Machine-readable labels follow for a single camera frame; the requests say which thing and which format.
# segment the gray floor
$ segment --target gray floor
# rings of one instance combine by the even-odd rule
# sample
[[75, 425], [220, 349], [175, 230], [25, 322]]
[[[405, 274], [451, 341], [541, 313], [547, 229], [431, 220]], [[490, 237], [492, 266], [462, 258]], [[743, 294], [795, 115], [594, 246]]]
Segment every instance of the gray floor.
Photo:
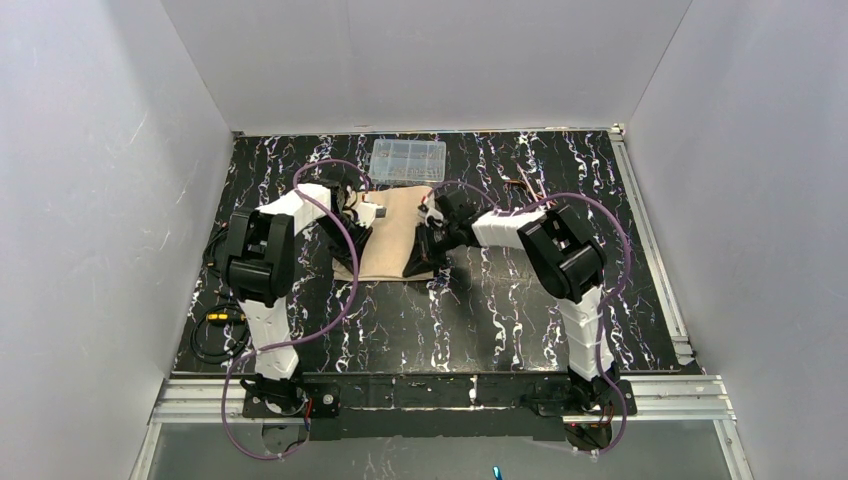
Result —
[[[264, 453], [260, 427], [234, 428]], [[294, 436], [283, 431], [272, 443]], [[220, 425], [166, 424], [150, 478], [492, 480], [498, 465], [504, 480], [730, 479], [711, 421], [631, 422], [619, 447], [597, 463], [561, 451], [564, 444], [545, 445], [523, 438], [355, 439], [313, 442], [285, 462], [262, 462], [236, 451]]]

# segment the gray wall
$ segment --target gray wall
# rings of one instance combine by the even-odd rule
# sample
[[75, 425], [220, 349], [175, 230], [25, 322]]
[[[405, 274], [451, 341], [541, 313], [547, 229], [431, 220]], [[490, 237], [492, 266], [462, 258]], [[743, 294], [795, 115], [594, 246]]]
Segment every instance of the gray wall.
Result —
[[845, 478], [848, 4], [695, 0], [627, 131], [758, 478]]
[[231, 130], [609, 126], [690, 0], [163, 0]]
[[232, 149], [161, 4], [0, 7], [0, 478], [129, 475]]

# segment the tan fabric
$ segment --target tan fabric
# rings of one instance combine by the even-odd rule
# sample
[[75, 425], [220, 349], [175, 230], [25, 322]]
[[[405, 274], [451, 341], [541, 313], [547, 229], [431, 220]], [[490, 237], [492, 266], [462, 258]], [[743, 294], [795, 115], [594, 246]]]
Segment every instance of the tan fabric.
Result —
[[[374, 220], [374, 231], [359, 263], [360, 281], [404, 282], [433, 278], [433, 272], [403, 278], [403, 268], [415, 242], [415, 226], [420, 221], [418, 205], [429, 191], [430, 187], [420, 186], [371, 192], [369, 200], [385, 206], [386, 216]], [[333, 260], [333, 278], [351, 281], [353, 275]]]

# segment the marble tabletop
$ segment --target marble tabletop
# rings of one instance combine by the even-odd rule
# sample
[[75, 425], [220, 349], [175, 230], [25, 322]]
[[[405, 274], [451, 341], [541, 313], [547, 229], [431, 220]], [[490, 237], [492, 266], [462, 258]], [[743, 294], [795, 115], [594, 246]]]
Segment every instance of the marble tabletop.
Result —
[[[447, 145], [446, 178], [484, 189], [502, 208], [526, 205], [529, 195], [506, 184], [518, 167], [548, 193], [580, 192], [598, 199], [619, 219], [633, 245], [633, 271], [625, 291], [604, 310], [610, 346], [622, 370], [679, 368], [657, 290], [605, 131], [476, 132], [433, 134], [303, 135], [243, 137], [221, 194], [216, 225], [237, 207], [258, 206], [291, 189], [306, 162], [337, 158], [367, 170], [377, 138], [440, 140]], [[605, 287], [621, 274], [622, 250], [612, 226], [582, 202], [572, 202], [594, 225], [607, 253]], [[331, 321], [350, 285], [332, 279], [328, 238], [308, 227], [298, 239], [296, 281], [288, 296], [293, 337]], [[220, 280], [203, 269], [197, 279], [174, 371], [223, 373], [189, 351], [188, 336], [203, 312], [220, 299]], [[231, 345], [229, 328], [204, 327], [210, 348]], [[352, 313], [335, 330], [297, 347], [304, 372], [476, 373], [565, 371], [568, 346], [556, 302], [541, 287], [524, 252], [457, 248], [449, 265], [427, 282], [360, 285]]]

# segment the white wall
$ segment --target white wall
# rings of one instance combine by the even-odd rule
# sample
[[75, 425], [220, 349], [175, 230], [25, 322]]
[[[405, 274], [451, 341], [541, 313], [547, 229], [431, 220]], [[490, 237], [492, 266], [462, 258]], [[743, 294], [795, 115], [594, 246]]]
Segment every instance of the white wall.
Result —
[[690, 0], [163, 0], [231, 130], [609, 126]]
[[627, 131], [754, 474], [845, 478], [848, 4], [695, 0]]
[[0, 7], [0, 478], [129, 475], [232, 149], [161, 4], [113, 3]]

